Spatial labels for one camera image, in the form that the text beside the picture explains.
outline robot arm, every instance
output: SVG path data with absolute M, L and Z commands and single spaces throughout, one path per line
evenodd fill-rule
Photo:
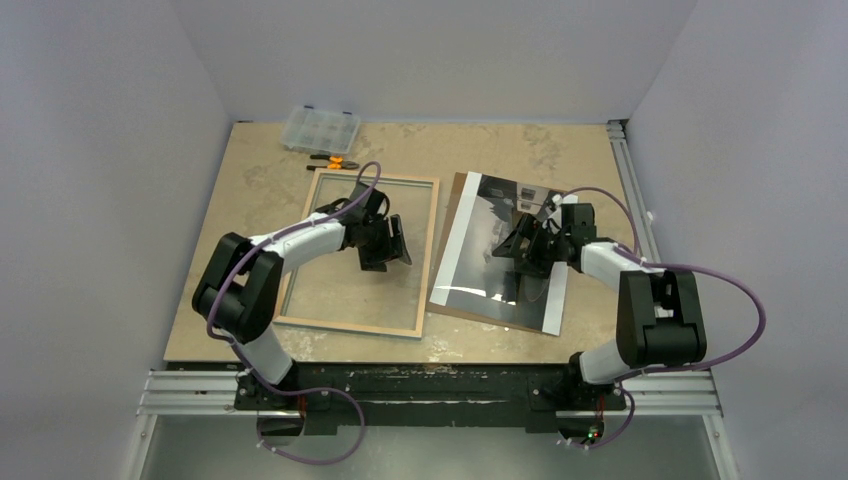
M 572 360 L 583 382 L 604 385 L 649 365 L 704 358 L 707 340 L 693 273 L 648 268 L 619 254 L 617 243 L 597 236 L 591 204 L 554 197 L 544 213 L 541 220 L 524 214 L 493 253 L 512 257 L 516 272 L 542 278 L 555 262 L 565 262 L 618 292 L 615 339 Z
M 386 263 L 399 259 L 411 264 L 399 215 L 387 216 L 389 199 L 373 190 L 360 206 L 340 218 L 316 224 L 342 206 L 358 198 L 367 186 L 358 183 L 349 199 L 341 198 L 318 208 L 300 223 L 311 224 L 280 237 L 251 258 L 240 275 L 243 284 L 233 283 L 224 293 L 214 326 L 238 343 L 239 350 L 271 384 L 285 380 L 296 382 L 296 363 L 283 350 L 273 332 L 277 315 L 280 279 L 287 273 L 328 253 L 349 247 L 359 252 L 362 270 L 387 271 Z M 250 238 L 235 233 L 218 242 L 206 271 L 192 297 L 192 309 L 208 318 L 224 279 L 236 263 L 255 245 L 277 232 Z

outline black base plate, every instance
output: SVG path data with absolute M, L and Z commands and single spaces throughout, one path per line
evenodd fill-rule
M 297 388 L 333 387 L 362 406 L 367 425 L 413 427 L 523 427 L 528 433 L 560 429 L 556 412 L 623 410 L 612 386 L 581 384 L 568 364 L 432 365 L 298 362 Z M 289 383 L 286 387 L 294 389 Z M 359 417 L 339 395 L 306 395 L 304 434 L 332 435 Z M 297 410 L 295 397 L 273 395 L 255 378 L 239 378 L 238 410 Z

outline white wall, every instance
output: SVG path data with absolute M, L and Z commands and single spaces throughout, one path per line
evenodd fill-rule
M 848 3 L 700 0 L 627 133 L 666 260 L 749 282 L 715 369 L 746 478 L 845 478 Z M 754 328 L 704 282 L 710 353 Z
M 695 0 L 172 0 L 238 119 L 629 117 Z
M 167 0 L 3 0 L 0 45 L 0 477 L 112 480 L 229 121 Z

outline table surface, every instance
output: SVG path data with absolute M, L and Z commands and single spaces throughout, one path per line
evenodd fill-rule
M 301 219 L 313 174 L 304 168 L 305 154 L 280 145 L 282 127 L 279 123 L 233 126 L 174 318 L 166 361 L 236 360 L 222 342 L 206 336 L 203 319 L 191 310 L 191 295 L 222 235 L 268 233 Z M 457 171 L 561 190 L 593 185 L 624 198 L 603 125 L 370 123 L 361 126 L 348 159 L 360 164 L 378 160 L 387 174 L 441 179 L 434 248 L 442 235 Z M 627 220 L 615 204 L 594 193 L 580 194 L 580 199 L 594 204 L 600 235 L 631 241 Z M 435 275 L 432 264 L 430 268 L 431 276 Z M 333 298 L 332 292 L 323 295 Z M 344 309 L 343 301 L 337 304 Z M 574 274 L 568 276 L 559 337 L 429 312 L 420 340 L 274 328 L 284 348 L 301 361 L 556 363 L 611 339 L 616 309 L 612 290 Z

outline wooden picture frame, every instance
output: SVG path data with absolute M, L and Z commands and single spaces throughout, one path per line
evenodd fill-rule
M 319 205 L 313 205 L 316 200 L 318 186 L 322 179 L 342 179 L 353 180 L 358 172 L 345 170 L 329 170 L 326 168 L 316 169 L 315 175 L 312 177 L 312 185 L 309 187 L 309 194 L 306 197 L 306 203 L 303 208 L 302 218 L 308 217 Z M 373 174 L 366 172 L 362 176 L 362 181 L 369 183 L 374 178 Z M 374 325 L 359 325 L 349 322 L 336 322 L 330 320 L 313 320 L 306 318 L 298 318 L 285 315 L 286 308 L 291 296 L 292 285 L 297 276 L 297 270 L 286 275 L 280 283 L 280 291 L 277 296 L 276 312 L 277 317 L 274 322 L 283 325 L 294 325 L 299 327 L 321 328 L 343 332 L 355 333 L 370 333 L 375 335 L 387 335 L 394 337 L 417 338 L 420 339 L 424 329 L 424 309 L 427 304 L 427 291 L 429 286 L 430 260 L 433 247 L 433 236 L 436 229 L 436 205 L 439 199 L 439 179 L 435 177 L 420 177 L 413 175 L 390 175 L 383 174 L 380 176 L 380 184 L 395 184 L 395 185 L 410 185 L 410 186 L 428 186 L 430 188 L 430 210 L 427 216 L 427 230 L 424 242 L 424 256 L 420 260 L 421 285 L 418 288 L 418 304 L 416 307 L 415 326 L 413 329 L 380 327 Z

